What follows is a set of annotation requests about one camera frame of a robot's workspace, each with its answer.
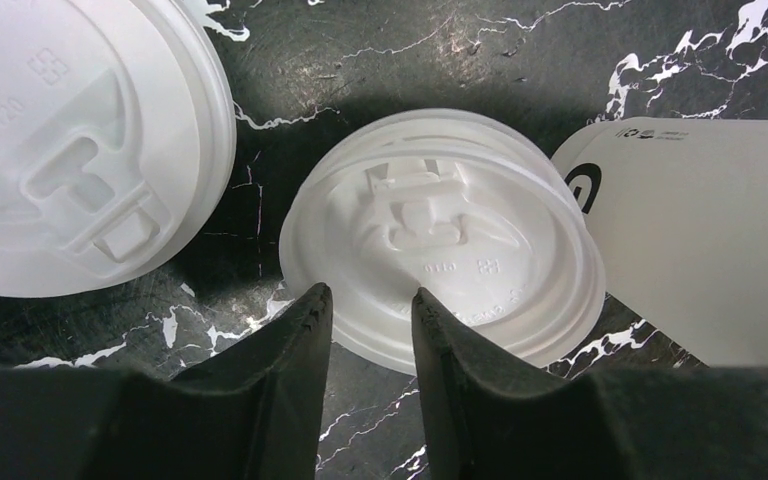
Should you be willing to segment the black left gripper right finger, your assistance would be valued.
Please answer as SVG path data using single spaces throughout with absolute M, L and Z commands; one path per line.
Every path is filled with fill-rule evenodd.
M 768 368 L 597 369 L 567 380 L 429 290 L 412 343 L 435 479 L 768 479 Z

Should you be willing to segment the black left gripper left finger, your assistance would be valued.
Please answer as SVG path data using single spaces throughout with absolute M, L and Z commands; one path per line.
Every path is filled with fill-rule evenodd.
M 311 479 L 332 313 L 317 283 L 168 381 L 0 367 L 0 479 Z

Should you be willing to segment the white lid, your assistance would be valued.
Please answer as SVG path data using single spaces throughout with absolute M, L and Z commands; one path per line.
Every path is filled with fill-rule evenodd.
M 115 286 L 202 229 L 237 147 L 188 1 L 0 1 L 0 297 Z
M 601 255 L 550 159 L 455 109 L 390 115 L 333 146 L 283 221 L 279 261 L 293 293 L 331 288 L 339 345 L 407 375 L 419 289 L 538 367 L 588 336 L 606 296 Z

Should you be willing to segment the stack of white lids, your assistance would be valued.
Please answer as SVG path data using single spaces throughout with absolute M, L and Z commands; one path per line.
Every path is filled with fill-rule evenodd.
M 603 121 L 552 162 L 612 296 L 707 365 L 768 367 L 768 120 Z

